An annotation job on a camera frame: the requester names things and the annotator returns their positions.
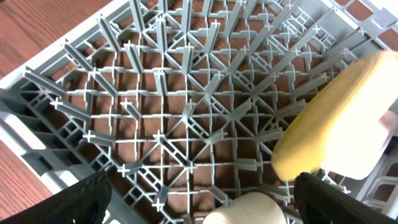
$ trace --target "gray plastic rack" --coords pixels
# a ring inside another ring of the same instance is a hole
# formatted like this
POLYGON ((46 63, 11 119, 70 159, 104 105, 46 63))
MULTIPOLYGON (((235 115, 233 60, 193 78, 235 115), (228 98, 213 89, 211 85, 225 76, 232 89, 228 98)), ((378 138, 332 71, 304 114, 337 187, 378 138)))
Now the gray plastic rack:
MULTIPOLYGON (((177 0, 111 1, 0 80, 1 139, 53 193, 99 169, 127 182, 125 190, 114 188, 104 223, 149 222, 137 212, 141 200, 162 214, 162 223, 200 222, 204 216, 194 214, 193 196, 210 194, 215 208, 251 190, 271 194, 283 202, 287 222, 300 222, 288 207, 294 183, 276 186, 263 177, 270 171, 272 143, 283 138, 308 100, 356 58, 391 48, 379 36, 398 30, 394 12, 362 0, 372 15, 359 21, 349 9, 357 3, 182 0, 172 7, 177 0), (195 25, 198 19, 204 27, 195 25), (154 54, 159 66, 146 66, 143 60, 154 54), (113 57, 111 63, 98 66, 105 55, 113 57), (122 55, 127 63, 121 64, 122 55), (121 89, 121 75, 134 77, 135 83, 121 89), (183 80, 178 90, 170 88, 172 75, 183 80), (83 85, 71 90, 82 77, 83 85), (150 89, 143 84, 148 77, 154 84, 150 89), (156 98, 160 109, 148 113, 142 97, 156 98), (179 112, 167 109, 173 107, 168 99, 175 97, 182 105, 179 112), (81 99, 83 106, 70 98, 81 99), (98 98, 110 99, 110 105, 102 105, 106 112, 94 111, 98 98), (57 111, 67 118, 62 125, 56 124, 57 111), (118 119, 128 120, 132 136, 117 135, 118 119), (141 134, 138 127, 151 119, 159 127, 141 134), (166 128, 171 119, 176 122, 166 128), (108 123, 107 132, 91 125, 99 120, 108 123), (218 128, 216 121, 222 121, 218 128), (176 138, 179 126, 185 135, 176 138), (241 141, 254 144, 254 156, 240 156, 241 141), (221 149, 232 153, 228 162, 216 156, 221 142, 230 146, 221 149), (142 144, 150 147, 140 152, 142 144), (195 153, 193 144, 200 144, 195 153), (120 162, 116 145, 128 145, 132 159, 120 162), (153 154, 160 154, 160 161, 149 162, 153 154), (197 188, 190 179, 204 167, 211 184, 197 188), (227 188, 216 184, 217 170, 225 167, 233 170, 233 185, 227 188), (170 169, 178 172, 165 181, 170 169), (243 187, 242 170, 254 174, 257 185, 243 187), (181 180, 186 187, 176 190, 181 180), (186 215, 171 215, 167 200, 174 195, 186 197, 186 215)), ((323 179, 337 185, 324 173, 323 179)))

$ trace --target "wooden surface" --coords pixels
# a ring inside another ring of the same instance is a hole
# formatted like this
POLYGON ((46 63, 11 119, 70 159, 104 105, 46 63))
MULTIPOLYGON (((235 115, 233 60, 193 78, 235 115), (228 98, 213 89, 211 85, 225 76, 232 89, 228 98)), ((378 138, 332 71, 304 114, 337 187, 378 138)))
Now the wooden surface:
MULTIPOLYGON (((110 0, 0 1, 0 77, 66 34, 110 0)), ((0 220, 51 196, 0 142, 0 220)))

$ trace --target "cylindrical object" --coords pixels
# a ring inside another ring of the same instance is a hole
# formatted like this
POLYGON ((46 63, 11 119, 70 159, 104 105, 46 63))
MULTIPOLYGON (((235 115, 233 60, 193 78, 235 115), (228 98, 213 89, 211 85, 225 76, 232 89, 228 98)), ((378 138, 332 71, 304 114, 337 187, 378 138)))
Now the cylindrical object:
POLYGON ((286 220, 282 210, 272 198, 259 192, 251 192, 235 199, 229 208, 222 206, 212 211, 203 222, 203 224, 221 223, 286 224, 286 220))

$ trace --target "dish rack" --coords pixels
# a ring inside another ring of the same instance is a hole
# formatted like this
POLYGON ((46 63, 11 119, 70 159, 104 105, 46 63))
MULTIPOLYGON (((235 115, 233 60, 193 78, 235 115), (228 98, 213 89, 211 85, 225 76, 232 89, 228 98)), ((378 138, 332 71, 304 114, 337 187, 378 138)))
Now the dish rack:
POLYGON ((340 71, 397 49, 396 22, 371 0, 114 0, 0 80, 1 139, 53 194, 106 170, 104 223, 199 223, 201 198, 253 190, 300 222, 272 147, 340 71))

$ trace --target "white object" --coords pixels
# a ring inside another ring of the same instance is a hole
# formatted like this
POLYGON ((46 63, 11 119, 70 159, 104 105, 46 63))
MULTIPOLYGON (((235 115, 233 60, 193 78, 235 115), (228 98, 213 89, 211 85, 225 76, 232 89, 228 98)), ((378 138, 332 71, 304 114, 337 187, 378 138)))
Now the white object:
POLYGON ((268 223, 285 224, 282 210, 276 202, 265 194, 251 192, 233 201, 232 206, 217 208, 211 212, 203 224, 268 223))
POLYGON ((388 145, 398 127, 398 115, 388 111, 380 120, 373 123, 367 122, 366 126, 364 126, 362 118, 350 117, 348 119, 350 119, 350 123, 356 123, 355 131, 347 129, 345 135, 339 134, 339 143, 344 144, 344 147, 331 147, 333 150, 326 149, 325 160, 322 162, 321 168, 361 180, 372 172, 388 145))

